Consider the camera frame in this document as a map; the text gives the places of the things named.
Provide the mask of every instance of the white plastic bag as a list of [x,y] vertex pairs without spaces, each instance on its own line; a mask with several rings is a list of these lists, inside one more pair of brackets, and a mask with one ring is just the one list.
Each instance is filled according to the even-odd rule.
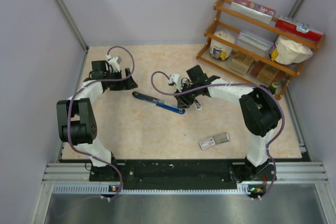
[[[227,40],[232,44],[235,43],[236,37],[232,35],[228,30],[217,31],[214,34],[215,36]],[[223,43],[218,42],[217,40],[212,39],[210,43],[210,54],[217,58],[225,60],[230,57],[232,52],[232,47],[229,47]]]
[[289,65],[300,63],[313,55],[311,49],[301,43],[279,36],[275,42],[275,48],[271,53],[271,59],[280,64]]

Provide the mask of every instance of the shelf rack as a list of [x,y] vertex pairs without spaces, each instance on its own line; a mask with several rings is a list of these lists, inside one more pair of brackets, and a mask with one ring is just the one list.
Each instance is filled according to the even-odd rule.
[[[224,28],[226,28],[228,30],[231,30],[231,31],[233,31],[235,33],[238,33],[238,34],[240,33],[239,29],[237,29],[235,27],[232,27],[232,26],[230,26],[228,24],[225,24],[223,22],[220,22],[219,21],[220,14],[222,12],[231,14],[231,15],[233,15],[235,17],[238,17],[240,19],[248,21],[248,22],[250,22],[252,24],[255,24],[257,26],[260,26],[260,27],[262,27],[264,29],[267,29],[269,31],[272,31],[274,33],[277,33],[279,35],[287,37],[289,39],[292,39],[292,40],[294,40],[294,41],[296,41],[298,43],[304,44],[304,45],[310,47],[314,51],[318,50],[320,48],[320,46],[322,45],[323,40],[324,40],[324,35],[323,35],[323,37],[317,43],[308,41],[308,40],[306,40],[304,38],[298,37],[296,35],[293,35],[291,33],[283,31],[283,30],[281,30],[279,28],[276,28],[275,26],[265,24],[265,23],[260,22],[260,21],[258,21],[256,19],[250,18],[248,16],[245,16],[245,15],[243,15],[241,13],[235,12],[235,11],[230,10],[228,8],[225,8],[223,6],[224,3],[231,4],[231,2],[232,2],[231,0],[217,0],[216,1],[215,5],[214,5],[214,10],[217,11],[215,19],[211,23],[211,25],[205,30],[205,33],[204,33],[204,36],[208,38],[207,42],[205,43],[204,47],[199,51],[199,53],[197,54],[196,58],[199,59],[199,60],[201,60],[201,61],[203,61],[203,62],[205,62],[205,63],[208,63],[208,64],[212,65],[213,67],[215,67],[215,68],[217,68],[217,69],[219,69],[219,70],[221,70],[223,72],[226,72],[226,73],[228,73],[228,74],[230,74],[230,75],[238,78],[239,80],[241,80],[243,82],[251,83],[250,80],[247,80],[246,78],[244,78],[244,74],[239,74],[238,72],[232,72],[232,71],[230,71],[230,70],[228,70],[226,68],[223,68],[222,66],[220,66],[220,65],[218,65],[216,63],[213,63],[213,62],[209,61],[205,57],[203,57],[204,52],[210,47],[211,40],[214,39],[214,40],[217,40],[220,43],[223,43],[223,44],[228,45],[228,46],[232,47],[233,49],[235,49],[235,50],[233,50],[233,53],[236,53],[237,51],[241,51],[242,53],[247,54],[247,55],[253,57],[254,60],[255,60],[255,62],[262,61],[262,62],[264,62],[264,63],[266,63],[266,64],[268,64],[268,65],[270,65],[270,66],[272,66],[274,68],[277,68],[280,71],[283,71],[283,72],[286,73],[286,75],[284,77],[285,83],[284,83],[284,85],[283,85],[280,93],[275,95],[275,97],[278,100],[280,100],[281,97],[284,95],[284,93],[285,93],[285,91],[286,91],[286,89],[287,89],[290,81],[294,77],[298,77],[300,75],[300,73],[302,72],[303,67],[304,67],[306,61],[303,61],[303,62],[298,63],[298,64],[291,64],[291,65],[294,65],[295,70],[293,70],[291,68],[288,68],[288,66],[286,66],[286,65],[282,65],[282,64],[274,62],[274,61],[272,61],[270,59],[264,58],[264,57],[262,57],[262,56],[260,56],[258,54],[255,54],[254,52],[251,52],[251,51],[249,51],[249,50],[247,50],[247,49],[245,49],[243,47],[240,47],[240,46],[238,46],[236,44],[232,44],[229,41],[223,40],[223,39],[215,36],[214,33],[215,33],[215,31],[216,31],[216,29],[217,29],[218,26],[224,27]],[[272,19],[272,21],[274,21],[274,22],[276,22],[277,20],[278,20],[278,18],[276,18],[276,17],[273,17],[273,19]]]

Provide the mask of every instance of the green bottle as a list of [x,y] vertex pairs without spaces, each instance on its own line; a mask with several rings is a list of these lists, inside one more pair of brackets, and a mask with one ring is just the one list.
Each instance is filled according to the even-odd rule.
[[277,87],[279,87],[280,83],[278,81],[272,82],[272,84],[268,87],[269,91],[271,91],[272,94],[275,94],[277,91]]

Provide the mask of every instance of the clear plastic box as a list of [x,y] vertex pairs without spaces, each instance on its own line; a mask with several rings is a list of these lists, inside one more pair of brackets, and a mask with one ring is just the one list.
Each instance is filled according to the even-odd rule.
[[268,57],[269,50],[273,44],[274,42],[255,35],[247,30],[242,30],[236,40],[236,45],[263,57]]

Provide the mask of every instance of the long black and blue object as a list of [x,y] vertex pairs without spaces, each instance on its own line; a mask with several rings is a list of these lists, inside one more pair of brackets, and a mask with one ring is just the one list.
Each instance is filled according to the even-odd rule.
[[155,103],[156,106],[161,107],[163,109],[170,110],[181,115],[185,113],[185,109],[179,109],[170,102],[166,102],[155,97],[150,97],[149,95],[141,94],[135,91],[132,93],[132,95],[137,99]]

